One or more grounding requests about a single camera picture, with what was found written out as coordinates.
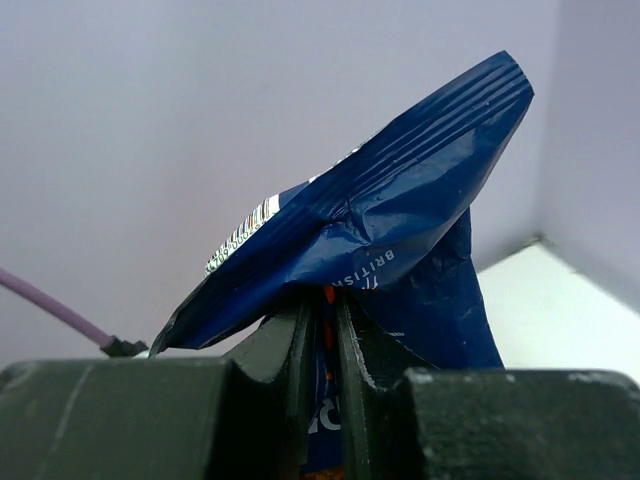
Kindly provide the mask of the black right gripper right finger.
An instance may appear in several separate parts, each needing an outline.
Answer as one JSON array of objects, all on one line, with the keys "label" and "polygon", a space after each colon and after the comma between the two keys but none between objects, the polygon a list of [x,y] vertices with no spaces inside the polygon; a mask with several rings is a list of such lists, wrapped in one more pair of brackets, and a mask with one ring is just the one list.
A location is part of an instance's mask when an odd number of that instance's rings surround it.
[{"label": "black right gripper right finger", "polygon": [[365,312],[350,292],[337,295],[337,349],[348,479],[421,479],[415,402],[405,371],[434,367]]}]

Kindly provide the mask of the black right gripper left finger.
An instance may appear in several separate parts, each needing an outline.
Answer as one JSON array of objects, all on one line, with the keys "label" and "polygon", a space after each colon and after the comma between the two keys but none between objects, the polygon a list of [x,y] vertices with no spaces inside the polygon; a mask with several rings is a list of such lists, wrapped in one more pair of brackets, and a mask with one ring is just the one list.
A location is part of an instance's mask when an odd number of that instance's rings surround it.
[{"label": "black right gripper left finger", "polygon": [[224,355],[230,362],[219,417],[221,479],[297,479],[307,460],[314,312],[293,294]]}]

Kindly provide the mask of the blue Burts chip bag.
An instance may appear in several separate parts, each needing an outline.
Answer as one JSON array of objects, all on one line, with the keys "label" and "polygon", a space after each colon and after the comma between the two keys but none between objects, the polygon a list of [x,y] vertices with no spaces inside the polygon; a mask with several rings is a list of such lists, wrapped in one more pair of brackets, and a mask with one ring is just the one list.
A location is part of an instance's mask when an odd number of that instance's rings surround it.
[{"label": "blue Burts chip bag", "polygon": [[498,52],[393,119],[328,170],[262,202],[206,263],[153,349],[202,349],[273,318],[296,287],[319,313],[312,477],[340,466],[335,297],[436,368],[499,368],[471,258],[470,206],[534,91]]}]

